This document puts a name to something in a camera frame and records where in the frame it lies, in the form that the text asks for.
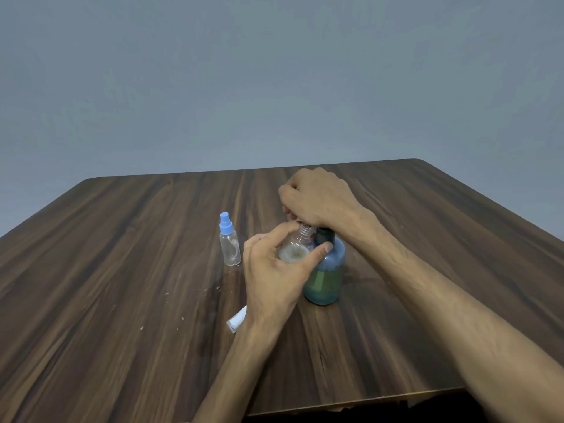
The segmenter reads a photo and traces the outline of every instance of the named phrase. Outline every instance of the forearm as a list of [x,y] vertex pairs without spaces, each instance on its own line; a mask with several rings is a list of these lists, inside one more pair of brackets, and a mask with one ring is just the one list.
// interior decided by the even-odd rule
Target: forearm
[[265,334],[241,326],[192,423],[236,423],[242,420],[276,338],[272,331]]
[[507,421],[564,421],[564,370],[541,348],[415,256],[368,210],[340,230],[484,405]]

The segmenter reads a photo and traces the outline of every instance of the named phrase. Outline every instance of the black cap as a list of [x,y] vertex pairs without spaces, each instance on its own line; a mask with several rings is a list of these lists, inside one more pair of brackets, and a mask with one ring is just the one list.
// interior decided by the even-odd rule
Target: black cap
[[335,232],[330,228],[326,227],[317,227],[315,231],[315,241],[318,245],[321,245],[325,242],[331,242],[335,244]]

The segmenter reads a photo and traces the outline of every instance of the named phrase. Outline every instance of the hand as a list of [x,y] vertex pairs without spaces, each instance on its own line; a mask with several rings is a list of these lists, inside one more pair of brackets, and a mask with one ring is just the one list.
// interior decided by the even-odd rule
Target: hand
[[280,333],[290,317],[311,271],[331,250],[331,243],[315,248],[306,258],[288,264],[276,257],[277,247],[298,230],[297,222],[282,223],[268,234],[257,234],[243,246],[247,292],[247,327]]
[[323,168],[300,169],[278,190],[292,219],[339,232],[340,221],[362,208],[349,185]]

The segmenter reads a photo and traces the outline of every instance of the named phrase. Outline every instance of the bottle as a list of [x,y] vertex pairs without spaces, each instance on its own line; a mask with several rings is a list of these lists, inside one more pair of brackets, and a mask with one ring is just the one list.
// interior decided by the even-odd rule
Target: bottle
[[237,232],[233,229],[233,223],[229,219],[229,213],[222,212],[219,216],[219,243],[223,251],[223,260],[227,266],[236,266],[241,262],[241,250]]
[[314,246],[325,242],[331,242],[333,249],[312,271],[303,287],[303,295],[320,306],[334,303],[339,298],[345,270],[345,244],[330,228],[317,227]]
[[315,246],[311,239],[314,227],[301,224],[298,231],[285,241],[278,250],[278,258],[286,263],[296,263],[309,255]]

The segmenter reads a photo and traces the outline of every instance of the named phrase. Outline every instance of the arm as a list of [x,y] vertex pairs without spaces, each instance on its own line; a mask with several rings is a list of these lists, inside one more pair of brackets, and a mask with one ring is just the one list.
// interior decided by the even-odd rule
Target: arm
[[279,192],[292,219],[332,228],[370,262],[490,411],[508,422],[564,421],[564,369],[403,246],[342,179],[302,169]]
[[236,423],[243,418],[262,367],[296,306],[303,285],[332,247],[320,245],[297,263],[280,261],[276,258],[277,247],[298,227],[298,223],[283,223],[270,233],[257,234],[245,242],[245,320],[192,423]]
[[242,324],[192,423],[240,422],[275,342],[274,335]]

